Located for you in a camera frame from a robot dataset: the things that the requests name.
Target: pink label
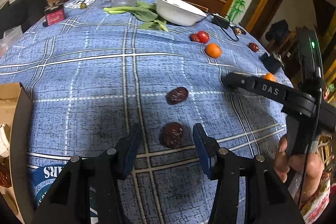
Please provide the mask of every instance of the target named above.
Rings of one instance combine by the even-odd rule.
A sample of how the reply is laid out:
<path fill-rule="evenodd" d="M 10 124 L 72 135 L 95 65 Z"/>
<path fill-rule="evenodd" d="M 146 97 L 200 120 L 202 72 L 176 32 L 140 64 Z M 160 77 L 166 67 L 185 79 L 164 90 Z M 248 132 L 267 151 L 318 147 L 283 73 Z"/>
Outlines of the pink label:
<path fill-rule="evenodd" d="M 57 22 L 60 22 L 62 20 L 64 20 L 64 12 L 63 9 L 53 12 L 51 14 L 47 14 L 46 16 L 47 22 L 48 22 L 48 26 Z"/>

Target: floral sleeve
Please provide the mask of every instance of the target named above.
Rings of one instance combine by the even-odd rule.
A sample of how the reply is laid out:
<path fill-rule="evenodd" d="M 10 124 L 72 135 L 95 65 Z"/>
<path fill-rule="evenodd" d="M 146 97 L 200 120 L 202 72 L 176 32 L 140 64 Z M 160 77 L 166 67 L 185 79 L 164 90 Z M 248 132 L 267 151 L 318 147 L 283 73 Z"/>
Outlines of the floral sleeve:
<path fill-rule="evenodd" d="M 322 173 L 320 185 L 315 194 L 303 205 L 301 215 L 306 224 L 313 224 L 329 203 L 330 178 Z"/>

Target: human hand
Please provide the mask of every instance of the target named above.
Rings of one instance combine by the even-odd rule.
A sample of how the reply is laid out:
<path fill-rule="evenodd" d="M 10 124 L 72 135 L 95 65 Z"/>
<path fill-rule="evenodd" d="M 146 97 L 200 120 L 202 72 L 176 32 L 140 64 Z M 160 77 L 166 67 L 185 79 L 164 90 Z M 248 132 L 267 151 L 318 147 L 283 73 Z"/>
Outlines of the human hand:
<path fill-rule="evenodd" d="M 305 166 L 306 155 L 292 155 L 288 158 L 285 153 L 286 149 L 287 135 L 284 135 L 279 141 L 273 166 L 282 182 L 287 180 L 287 173 L 289 172 L 290 167 L 302 174 Z M 320 155 L 318 153 L 310 153 L 308 156 L 302 201 L 308 200 L 316 192 L 320 184 L 323 169 L 324 165 Z"/>

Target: circular white logo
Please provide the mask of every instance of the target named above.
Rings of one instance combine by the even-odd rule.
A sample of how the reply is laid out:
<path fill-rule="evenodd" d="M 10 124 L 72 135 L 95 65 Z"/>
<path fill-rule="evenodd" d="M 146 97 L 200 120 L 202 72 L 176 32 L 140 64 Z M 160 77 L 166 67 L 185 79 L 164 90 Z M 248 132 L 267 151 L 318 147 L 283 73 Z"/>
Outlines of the circular white logo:
<path fill-rule="evenodd" d="M 80 9 L 80 5 L 83 2 L 86 4 L 86 6 L 89 6 L 90 4 L 94 3 L 95 0 L 74 0 L 65 4 L 64 7 L 70 9 Z"/>

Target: green olive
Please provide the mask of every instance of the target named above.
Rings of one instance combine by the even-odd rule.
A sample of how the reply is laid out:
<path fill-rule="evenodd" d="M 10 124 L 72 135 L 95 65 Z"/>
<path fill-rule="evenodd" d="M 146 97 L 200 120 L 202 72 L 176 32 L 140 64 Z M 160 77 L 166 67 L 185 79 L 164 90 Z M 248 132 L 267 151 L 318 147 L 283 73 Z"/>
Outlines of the green olive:
<path fill-rule="evenodd" d="M 86 3 L 85 3 L 85 2 L 82 2 L 81 5 L 80 5 L 80 8 L 81 8 L 81 9 L 85 9 L 85 8 L 86 8 Z"/>

